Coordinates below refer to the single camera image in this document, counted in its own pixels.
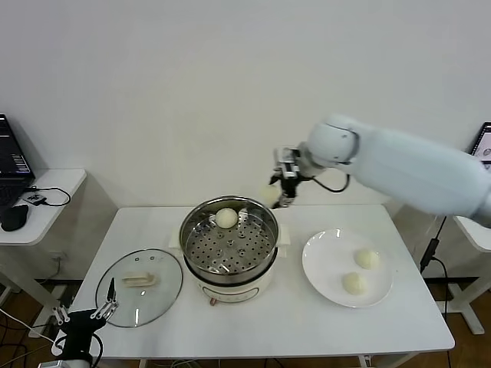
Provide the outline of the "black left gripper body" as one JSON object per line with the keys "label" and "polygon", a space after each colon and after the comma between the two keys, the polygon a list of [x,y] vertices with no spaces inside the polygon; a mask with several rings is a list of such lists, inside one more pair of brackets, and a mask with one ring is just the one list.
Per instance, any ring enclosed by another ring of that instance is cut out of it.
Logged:
{"label": "black left gripper body", "polygon": [[70,312],[69,321],[61,325],[65,333],[62,348],[62,360],[92,360],[90,354],[91,341],[95,332],[105,326],[106,320],[102,317],[92,317],[93,310]]}

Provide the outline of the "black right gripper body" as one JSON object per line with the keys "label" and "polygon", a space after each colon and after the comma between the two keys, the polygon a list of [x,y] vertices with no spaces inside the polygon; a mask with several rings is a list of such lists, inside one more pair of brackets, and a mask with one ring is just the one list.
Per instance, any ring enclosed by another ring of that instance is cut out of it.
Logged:
{"label": "black right gripper body", "polygon": [[297,187],[302,182],[302,176],[296,174],[295,176],[286,176],[281,173],[279,175],[280,185],[282,188],[282,197],[284,199],[295,199],[297,196]]}

